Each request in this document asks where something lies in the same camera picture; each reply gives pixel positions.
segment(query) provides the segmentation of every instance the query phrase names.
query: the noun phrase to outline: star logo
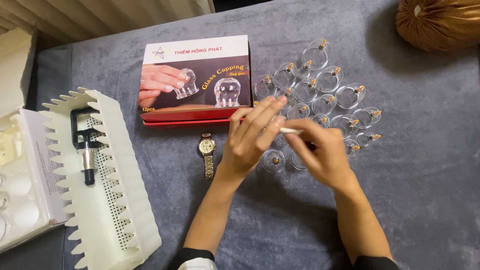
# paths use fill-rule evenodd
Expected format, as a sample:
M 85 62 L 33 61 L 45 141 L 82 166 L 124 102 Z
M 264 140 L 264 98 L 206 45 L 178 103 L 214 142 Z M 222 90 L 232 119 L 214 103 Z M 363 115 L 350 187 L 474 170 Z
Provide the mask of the star logo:
M 163 57 L 165 56 L 165 53 L 167 52 L 167 50 L 162 50 L 162 47 L 159 47 L 157 51 L 152 51 L 153 54 L 155 54 L 155 58 L 157 56 L 159 56 L 160 58 L 163 59 Z

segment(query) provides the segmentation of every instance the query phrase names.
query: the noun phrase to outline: beige curtain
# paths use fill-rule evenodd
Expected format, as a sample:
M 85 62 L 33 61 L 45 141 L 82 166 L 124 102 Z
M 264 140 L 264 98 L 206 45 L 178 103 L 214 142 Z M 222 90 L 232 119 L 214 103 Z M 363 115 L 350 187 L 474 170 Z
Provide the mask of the beige curtain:
M 212 0 L 0 0 L 0 34 L 36 27 L 50 48 L 214 12 Z

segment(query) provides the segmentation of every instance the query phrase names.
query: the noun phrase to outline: watch face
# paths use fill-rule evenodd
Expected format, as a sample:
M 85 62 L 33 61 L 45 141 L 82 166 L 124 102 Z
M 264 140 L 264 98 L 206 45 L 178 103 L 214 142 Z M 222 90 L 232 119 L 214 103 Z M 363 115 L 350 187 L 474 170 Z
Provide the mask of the watch face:
M 198 149 L 200 149 L 200 152 L 203 154 L 210 154 L 215 150 L 215 142 L 211 139 L 203 139 L 198 145 Z

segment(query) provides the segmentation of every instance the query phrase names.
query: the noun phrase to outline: hand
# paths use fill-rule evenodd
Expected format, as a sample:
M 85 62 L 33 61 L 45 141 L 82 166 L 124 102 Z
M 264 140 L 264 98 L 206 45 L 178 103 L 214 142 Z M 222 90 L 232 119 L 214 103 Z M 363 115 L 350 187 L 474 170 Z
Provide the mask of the hand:
M 342 132 L 339 129 L 322 128 L 311 119 L 286 121 L 284 126 L 303 130 L 300 136 L 286 134 L 285 138 L 317 181 L 334 190 L 348 188 L 358 183 L 350 169 Z M 316 150 L 310 151 L 305 142 L 314 142 Z
M 165 65 L 144 65 L 138 94 L 138 106 L 148 108 L 161 92 L 182 88 L 190 77 L 181 70 Z
M 285 121 L 283 116 L 275 117 L 273 121 L 272 118 L 286 102 L 284 96 L 276 100 L 267 97 L 257 107 L 238 109 L 231 116 L 230 130 L 217 174 L 226 173 L 228 179 L 243 180 L 255 168 Z

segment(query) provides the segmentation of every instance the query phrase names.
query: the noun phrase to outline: brown velvet pillow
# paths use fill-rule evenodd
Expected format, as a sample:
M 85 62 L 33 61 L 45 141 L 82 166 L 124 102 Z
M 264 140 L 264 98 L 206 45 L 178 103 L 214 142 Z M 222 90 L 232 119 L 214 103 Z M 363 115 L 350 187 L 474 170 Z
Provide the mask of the brown velvet pillow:
M 480 0 L 401 0 L 396 28 L 427 51 L 472 46 L 480 43 Z

